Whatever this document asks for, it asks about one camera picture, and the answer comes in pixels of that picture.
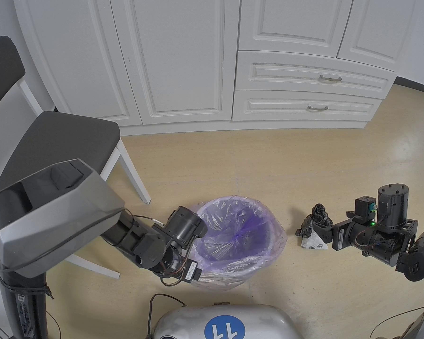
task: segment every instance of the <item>chair seat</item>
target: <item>chair seat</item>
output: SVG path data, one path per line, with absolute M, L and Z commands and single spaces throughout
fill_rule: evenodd
M 118 124 L 60 112 L 41 113 L 0 176 L 0 191 L 54 163 L 79 158 L 101 173 L 121 137 Z

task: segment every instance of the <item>trash can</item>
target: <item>trash can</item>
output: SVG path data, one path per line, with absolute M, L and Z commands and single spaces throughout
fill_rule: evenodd
M 203 270 L 192 284 L 210 290 L 229 290 L 283 252 L 287 235 L 273 213 L 248 197 L 220 197 L 193 208 L 208 226 L 195 240 L 190 258 Z

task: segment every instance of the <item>blue circular logo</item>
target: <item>blue circular logo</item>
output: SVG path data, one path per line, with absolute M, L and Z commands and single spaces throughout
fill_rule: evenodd
M 220 315 L 209 320 L 204 336 L 206 339 L 243 339 L 245 326 L 235 316 Z

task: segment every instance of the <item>black baseboard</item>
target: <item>black baseboard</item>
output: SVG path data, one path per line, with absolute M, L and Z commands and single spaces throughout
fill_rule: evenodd
M 424 92 L 424 84 L 413 82 L 409 79 L 401 78 L 398 76 L 394 81 L 394 84 L 402 85 L 404 87 L 412 88 Z

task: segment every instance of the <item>cabinet panel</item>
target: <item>cabinet panel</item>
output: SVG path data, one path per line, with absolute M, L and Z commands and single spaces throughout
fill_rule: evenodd
M 239 0 L 111 0 L 144 124 L 231 119 Z
M 370 121 L 380 99 L 332 93 L 236 90 L 232 120 Z
M 317 55 L 239 51 L 236 89 L 296 90 L 384 99 L 396 73 Z
M 338 58 L 397 71 L 417 0 L 354 0 Z
M 14 0 L 38 72 L 58 110 L 141 124 L 110 0 Z
M 240 50 L 336 57 L 352 0 L 242 0 Z

